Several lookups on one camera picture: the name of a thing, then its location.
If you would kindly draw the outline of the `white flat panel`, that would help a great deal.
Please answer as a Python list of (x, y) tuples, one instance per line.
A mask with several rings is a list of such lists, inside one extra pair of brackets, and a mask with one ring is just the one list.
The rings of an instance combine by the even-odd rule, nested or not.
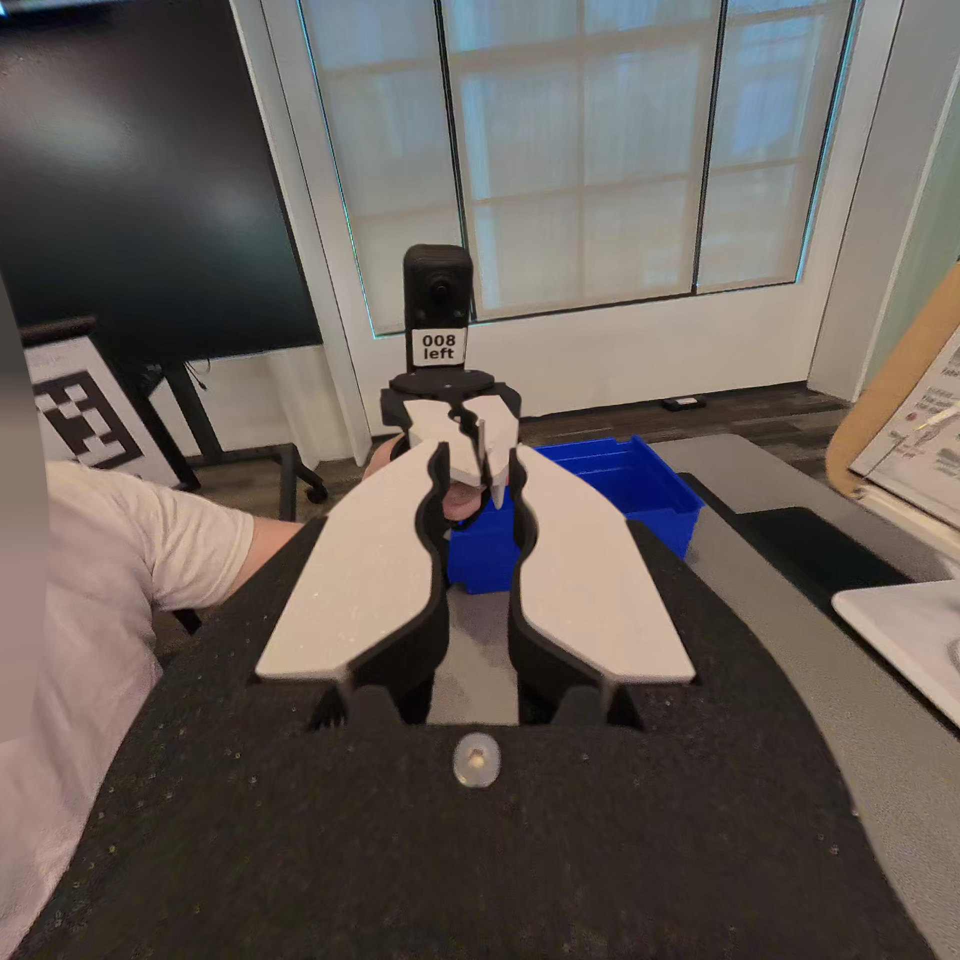
[(834, 612), (954, 727), (959, 726), (959, 582), (844, 590)]

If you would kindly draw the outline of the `large black monitor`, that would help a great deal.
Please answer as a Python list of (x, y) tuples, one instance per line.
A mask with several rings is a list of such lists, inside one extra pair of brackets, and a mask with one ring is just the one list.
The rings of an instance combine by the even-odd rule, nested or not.
[(133, 362), (321, 334), (229, 2), (2, 2), (2, 280)]

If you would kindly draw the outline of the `black monitor stand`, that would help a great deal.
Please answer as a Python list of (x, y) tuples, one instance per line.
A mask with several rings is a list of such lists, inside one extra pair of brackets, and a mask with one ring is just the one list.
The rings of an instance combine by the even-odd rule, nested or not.
[(143, 366), (142, 383), (150, 385), (146, 388), (147, 396), (157, 389), (162, 380), (169, 385), (176, 405), (198, 446), (198, 455), (185, 459), (190, 468), (206, 469), (257, 462), (277, 464), (278, 518), (283, 522), (294, 522), (297, 519), (299, 483), (305, 485), (305, 495), (309, 502), (320, 505), (328, 501), (330, 495), (323, 479), (305, 465), (298, 447), (293, 442), (238, 449), (222, 447), (186, 363)]

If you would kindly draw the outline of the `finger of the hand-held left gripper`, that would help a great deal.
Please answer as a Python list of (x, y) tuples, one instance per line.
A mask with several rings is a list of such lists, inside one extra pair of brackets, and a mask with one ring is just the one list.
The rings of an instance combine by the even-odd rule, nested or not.
[(446, 443), (450, 480), (481, 489), (484, 484), (476, 441), (453, 415), (450, 404), (434, 399), (408, 399), (403, 406), (410, 421), (405, 431), (410, 449), (424, 443)]
[(499, 394), (484, 394), (463, 402), (462, 407), (486, 421), (486, 454), (490, 474), (487, 488), (494, 509), (503, 506), (508, 482), (511, 451), (517, 446), (520, 422)]

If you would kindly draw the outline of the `person in white t-shirt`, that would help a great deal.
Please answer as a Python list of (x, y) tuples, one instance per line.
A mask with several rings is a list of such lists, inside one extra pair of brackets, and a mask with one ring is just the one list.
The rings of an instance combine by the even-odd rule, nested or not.
[(1, 748), (1, 954), (64, 874), (120, 744), (162, 677), (152, 571), (177, 529), (220, 506), (135, 476), (47, 466), (44, 640), (30, 726)]

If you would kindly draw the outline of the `large paned window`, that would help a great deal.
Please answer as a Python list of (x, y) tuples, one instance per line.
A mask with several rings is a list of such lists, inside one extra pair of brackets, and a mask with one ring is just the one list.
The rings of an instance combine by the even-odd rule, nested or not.
[(460, 244), (473, 322), (803, 274), (856, 2), (296, 2), (360, 328)]

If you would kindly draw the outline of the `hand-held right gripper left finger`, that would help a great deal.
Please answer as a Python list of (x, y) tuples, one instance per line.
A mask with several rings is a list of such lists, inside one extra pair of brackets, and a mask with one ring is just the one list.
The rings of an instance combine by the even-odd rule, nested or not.
[(324, 520), (254, 668), (270, 686), (385, 690), (426, 724), (450, 647), (450, 446), (428, 440), (362, 481)]

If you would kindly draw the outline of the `black desk divider strip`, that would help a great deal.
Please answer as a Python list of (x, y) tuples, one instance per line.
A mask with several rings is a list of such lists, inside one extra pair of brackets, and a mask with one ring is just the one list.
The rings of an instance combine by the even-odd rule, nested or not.
[(759, 522), (753, 519), (751, 512), (738, 512), (697, 479), (692, 473), (681, 472), (679, 479), (691, 491), (702, 499), (705, 506), (735, 531), (757, 554), (759, 554), (793, 588), (810, 603), (829, 617), (833, 614), (831, 594), (813, 578), (805, 573), (786, 552), (774, 545), (774, 542), (762, 533)]

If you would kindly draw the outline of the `blue plastic bin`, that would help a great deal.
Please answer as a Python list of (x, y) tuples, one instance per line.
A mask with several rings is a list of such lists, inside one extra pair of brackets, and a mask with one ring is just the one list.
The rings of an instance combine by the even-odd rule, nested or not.
[[(641, 522), (679, 559), (687, 557), (704, 503), (641, 438), (597, 438), (537, 451), (592, 486), (628, 521)], [(500, 509), (488, 502), (466, 529), (451, 533), (447, 582), (468, 594), (507, 592), (520, 553), (507, 491)]]

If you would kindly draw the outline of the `white printed paper sheet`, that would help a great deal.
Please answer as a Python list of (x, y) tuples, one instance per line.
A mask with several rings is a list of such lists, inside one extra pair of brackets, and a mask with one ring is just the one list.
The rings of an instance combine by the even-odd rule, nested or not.
[(958, 331), (850, 470), (959, 527)]

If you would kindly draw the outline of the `tan wooden board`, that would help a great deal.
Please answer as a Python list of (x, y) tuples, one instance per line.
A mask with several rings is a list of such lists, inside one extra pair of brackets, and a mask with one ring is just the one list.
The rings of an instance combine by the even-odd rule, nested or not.
[(829, 443), (824, 461), (826, 479), (839, 495), (849, 500), (859, 498), (858, 490), (865, 482), (852, 472), (852, 463), (918, 386), (958, 325), (959, 264), (954, 263)]

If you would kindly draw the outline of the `black desk mat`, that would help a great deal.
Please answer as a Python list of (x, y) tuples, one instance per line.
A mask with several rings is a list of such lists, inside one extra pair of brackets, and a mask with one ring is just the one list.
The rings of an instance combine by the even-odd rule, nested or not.
[(742, 536), (819, 608), (836, 594), (895, 587), (912, 580), (812, 510), (788, 507), (739, 513)]

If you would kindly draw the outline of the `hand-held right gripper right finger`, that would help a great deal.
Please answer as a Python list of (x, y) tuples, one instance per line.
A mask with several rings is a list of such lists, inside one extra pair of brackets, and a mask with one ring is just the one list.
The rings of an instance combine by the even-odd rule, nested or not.
[(509, 657), (520, 724), (548, 724), (570, 694), (618, 721), (638, 690), (698, 677), (630, 522), (586, 480), (525, 444), (510, 453)]

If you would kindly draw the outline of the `black-white marker sign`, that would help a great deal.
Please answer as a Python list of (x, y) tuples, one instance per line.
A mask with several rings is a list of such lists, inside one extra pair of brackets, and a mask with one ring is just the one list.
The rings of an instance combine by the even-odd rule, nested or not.
[(196, 477), (159, 415), (126, 384), (94, 331), (91, 317), (19, 329), (45, 459), (195, 489)]

